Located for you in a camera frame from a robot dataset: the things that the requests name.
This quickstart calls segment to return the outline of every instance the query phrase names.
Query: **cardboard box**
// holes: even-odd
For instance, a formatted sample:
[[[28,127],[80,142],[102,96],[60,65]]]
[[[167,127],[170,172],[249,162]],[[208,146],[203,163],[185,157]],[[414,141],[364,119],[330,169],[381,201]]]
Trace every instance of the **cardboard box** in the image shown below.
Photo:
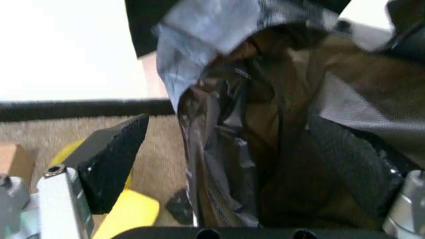
[[[27,187],[31,183],[34,160],[16,143],[0,143],[0,173],[20,177]]]

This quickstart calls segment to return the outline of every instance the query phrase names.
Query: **bag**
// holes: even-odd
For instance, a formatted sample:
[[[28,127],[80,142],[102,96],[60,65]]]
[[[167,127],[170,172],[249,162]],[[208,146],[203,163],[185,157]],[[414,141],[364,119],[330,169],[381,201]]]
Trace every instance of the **bag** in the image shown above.
[[[201,226],[378,230],[425,166],[425,2],[359,2],[184,0],[158,25]]]

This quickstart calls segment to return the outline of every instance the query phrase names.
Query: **carpet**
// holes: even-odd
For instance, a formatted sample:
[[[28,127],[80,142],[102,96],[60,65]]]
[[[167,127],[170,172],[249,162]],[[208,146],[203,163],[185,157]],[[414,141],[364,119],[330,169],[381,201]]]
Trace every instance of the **carpet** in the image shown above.
[[[50,160],[67,144],[92,132],[114,126],[129,117],[98,117],[0,123],[0,142],[20,143],[33,157],[31,192]],[[132,189],[159,201],[156,226],[180,226],[165,210],[166,202],[186,186],[183,140],[175,116],[151,117],[134,166]],[[95,229],[103,220],[95,215]]]

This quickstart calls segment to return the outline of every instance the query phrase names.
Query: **metal clamp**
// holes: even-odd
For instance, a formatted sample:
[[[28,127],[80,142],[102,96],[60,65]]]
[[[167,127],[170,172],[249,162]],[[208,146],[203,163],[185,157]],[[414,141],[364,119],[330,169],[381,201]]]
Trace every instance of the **metal clamp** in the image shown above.
[[[66,172],[65,165],[63,164],[54,165],[46,170],[46,172],[44,173],[44,178],[50,178],[50,177],[59,175],[63,172]]]
[[[383,229],[401,239],[425,239],[425,174],[422,171],[407,175]]]
[[[7,174],[0,173],[0,187],[9,189],[12,186],[12,181]]]

